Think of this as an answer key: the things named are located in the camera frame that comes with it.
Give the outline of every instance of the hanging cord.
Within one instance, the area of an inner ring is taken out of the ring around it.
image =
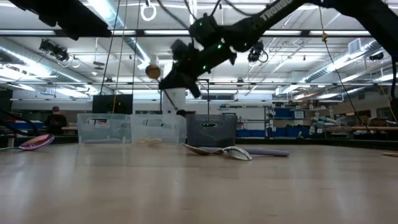
[[[234,6],[234,4],[231,3],[229,0],[224,0],[224,2],[226,2],[227,5],[231,6],[231,8],[233,8],[236,12],[238,12],[238,13],[244,15],[244,16],[254,16],[254,15],[257,14],[257,13],[255,13],[255,14],[250,14],[250,13],[244,12],[244,11],[238,9],[236,6]]]
[[[178,108],[175,106],[173,100],[170,98],[169,94],[167,93],[166,90],[163,90],[164,94],[166,95],[167,99],[170,101],[170,103],[172,104],[173,108],[175,111],[178,111]]]
[[[138,7],[138,13],[137,13],[137,24],[136,24],[136,29],[138,29],[139,25],[139,17],[141,15],[141,11],[139,10]],[[131,85],[131,94],[132,94],[132,103],[131,103],[131,111],[134,112],[134,80],[136,77],[136,52],[137,52],[137,45],[138,45],[138,37],[136,37],[136,43],[134,44],[134,58],[133,58],[133,63],[132,63],[132,85]]]
[[[218,0],[218,1],[217,1],[217,3],[216,3],[216,5],[214,6],[214,8],[213,8],[213,10],[212,10],[212,12],[211,12],[211,14],[210,14],[210,16],[213,16],[213,15],[214,15],[214,13],[215,13],[216,10],[217,10],[217,6],[220,4],[220,2],[221,2],[221,0]]]
[[[126,21],[126,18],[127,18],[127,6],[126,6],[125,8],[126,8],[126,9],[125,9],[125,11],[124,11],[124,21]],[[126,24],[124,24],[124,27],[123,27],[122,40],[123,40],[124,32],[125,32],[125,31],[126,31]],[[118,93],[120,65],[121,65],[121,63],[122,63],[122,55],[123,55],[123,44],[124,44],[124,41],[122,41],[122,44],[121,44],[121,47],[120,47],[119,65],[118,65],[118,75],[117,75],[117,77],[116,77],[116,87],[115,87],[115,93],[114,93],[114,96],[113,96],[113,108],[112,108],[112,113],[114,113],[114,109],[115,109],[115,107],[116,107],[116,95],[117,95],[117,93]]]
[[[113,32],[112,32],[113,34],[114,34],[115,30],[116,30],[116,24],[118,22],[118,16],[119,16],[119,10],[120,10],[120,2],[121,2],[121,0],[119,0],[119,2],[118,2],[118,10],[116,11],[116,16],[115,16],[115,20],[114,20],[114,24],[113,24]],[[100,96],[102,95],[102,90],[104,88],[105,76],[106,76],[106,71],[108,69],[109,57],[111,56],[112,44],[113,44],[113,35],[112,35],[112,38],[111,38],[111,43],[109,45],[108,56],[106,57],[104,76],[102,77],[101,90],[99,91],[99,95]]]
[[[193,17],[194,20],[198,20],[197,17],[193,14],[193,12],[191,11],[190,7],[189,7],[189,3],[188,0],[184,0],[185,6],[188,9],[189,14],[191,14],[191,16]]]
[[[334,62],[334,60],[333,60],[333,57],[331,56],[331,53],[330,53],[330,51],[329,51],[329,47],[328,47],[328,44],[327,44],[327,41],[328,41],[328,40],[327,40],[328,34],[325,32],[325,29],[324,29],[324,26],[323,26],[322,10],[321,10],[321,7],[318,7],[318,9],[319,9],[319,15],[320,15],[320,21],[321,21],[321,27],[322,27],[322,42],[325,43],[325,47],[326,47],[326,50],[328,51],[328,55],[329,55],[329,57],[330,57],[330,60],[331,60],[333,66],[334,66],[334,68],[335,68],[335,71],[336,71],[336,73],[337,73],[337,75],[338,75],[338,78],[339,78],[339,80],[340,80],[341,86],[343,87],[344,91],[345,91],[346,94],[347,94],[348,101],[349,101],[349,103],[351,104],[351,107],[354,109],[354,114],[355,114],[356,118],[357,118],[358,121],[366,128],[366,130],[367,130],[368,132],[371,132],[371,131],[369,130],[368,126],[365,124],[365,122],[363,122],[363,121],[361,120],[361,118],[359,117],[358,112],[356,111],[356,108],[355,108],[355,106],[354,106],[354,104],[353,104],[353,102],[352,102],[352,100],[351,100],[351,97],[349,96],[349,93],[348,93],[346,87],[344,86],[344,83],[343,83],[343,81],[342,81],[342,79],[341,79],[341,75],[340,75],[340,73],[338,72],[338,70],[337,70],[337,68],[336,68],[336,66],[335,66],[335,62]]]
[[[392,117],[394,118],[395,122],[398,124],[397,118],[396,118],[396,116],[395,116],[395,114],[394,114],[394,112],[393,112],[393,110],[392,110],[392,107],[391,107],[390,99],[389,99],[388,96],[386,95],[386,92],[384,92],[384,89],[383,89],[382,86],[380,86],[380,89],[381,89],[381,91],[383,92],[383,96],[384,96],[384,97],[386,98],[386,100],[387,100],[388,107],[390,107],[390,111],[391,111]]]
[[[173,18],[175,21],[177,21],[182,27],[186,28],[186,30],[189,30],[189,26],[187,26],[187,25],[186,25],[180,18],[178,18],[174,13],[170,12],[170,11],[163,5],[163,3],[162,3],[161,0],[157,0],[157,2],[159,3],[159,6],[160,6],[171,18]]]
[[[394,59],[392,59],[391,100],[396,99],[397,66],[398,66],[398,62],[395,61]]]

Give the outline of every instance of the blue storage box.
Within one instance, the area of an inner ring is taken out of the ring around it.
[[[287,137],[298,137],[299,132],[302,136],[310,134],[310,130],[306,127],[290,127],[287,128]]]
[[[26,122],[8,122],[8,124],[17,129],[32,129],[32,126]],[[43,122],[33,122],[37,129],[43,129],[44,123]]]
[[[288,108],[275,108],[275,118],[293,118],[294,111]]]
[[[250,137],[250,135],[251,135],[250,130],[236,130],[236,137],[246,138]]]
[[[267,128],[268,137],[286,137],[286,128],[276,128],[276,131],[272,131],[272,128]]]
[[[265,130],[251,130],[251,137],[265,137]]]

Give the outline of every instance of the wooden table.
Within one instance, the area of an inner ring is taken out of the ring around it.
[[[396,224],[398,159],[330,146],[248,146],[237,161],[178,146],[0,153],[2,224]]]

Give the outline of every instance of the duct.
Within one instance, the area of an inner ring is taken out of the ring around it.
[[[391,66],[391,61],[390,60],[388,60],[386,62],[383,62],[383,63],[381,63],[379,65],[376,65],[374,67],[370,67],[370,68],[368,68],[365,71],[359,72],[359,73],[351,75],[351,76],[355,76],[356,78],[359,78],[359,77],[361,77],[363,75],[367,75],[367,74],[369,74],[369,73],[371,73],[371,72],[373,72],[375,70],[383,69],[386,66]],[[316,91],[313,91],[311,93],[307,93],[305,96],[304,95],[296,96],[295,99],[296,100],[299,100],[299,99],[303,100],[303,99],[306,99],[306,98],[309,98],[309,97],[313,97],[313,96],[319,95],[322,92],[323,92],[323,90],[316,90]],[[333,93],[344,94],[345,91],[344,91],[344,89],[340,89],[339,91],[333,92]]]
[[[88,2],[95,9],[95,11],[104,19],[104,21],[108,23],[108,25],[112,29],[116,30],[128,29],[128,27],[125,26],[125,21],[123,21],[123,19],[120,17],[120,14],[116,16],[117,9],[115,8],[113,0],[88,0]],[[135,38],[123,37],[123,41],[137,55],[137,58],[142,63],[150,62],[149,56],[144,52],[142,47],[139,44],[136,45]]]
[[[343,67],[345,65],[351,64],[356,59],[370,56],[374,54],[377,50],[380,50],[382,48],[382,46],[375,40],[370,40],[370,41],[366,39],[360,39],[360,40],[362,45],[361,46],[362,53],[359,55],[358,54],[350,55],[349,51],[345,50],[343,53],[333,58],[336,67]],[[317,67],[309,71],[308,74],[306,74],[305,78],[303,78],[303,81],[309,83],[317,78],[320,78],[334,71],[335,68],[333,66],[332,61],[328,60],[321,67]]]
[[[63,68],[57,63],[43,58],[42,56],[34,53],[31,50],[21,47],[20,45],[12,42],[7,38],[0,38],[0,50],[6,52],[8,55],[18,58],[23,61],[23,69],[28,70],[28,72],[36,75],[58,75],[62,80],[73,80],[73,82],[92,82],[91,79],[80,75],[77,72],[70,70],[69,68]],[[113,94],[113,90],[105,87],[106,94]]]

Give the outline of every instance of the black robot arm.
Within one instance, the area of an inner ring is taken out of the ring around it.
[[[305,3],[334,8],[343,15],[357,19],[391,55],[398,59],[398,16],[381,0],[276,0],[263,11],[231,26],[217,25],[214,17],[205,15],[194,22],[190,35],[204,49],[176,41],[172,46],[175,62],[172,71],[159,83],[161,90],[188,88],[200,96],[197,77],[229,60],[234,64],[236,52],[249,50],[273,25]]]

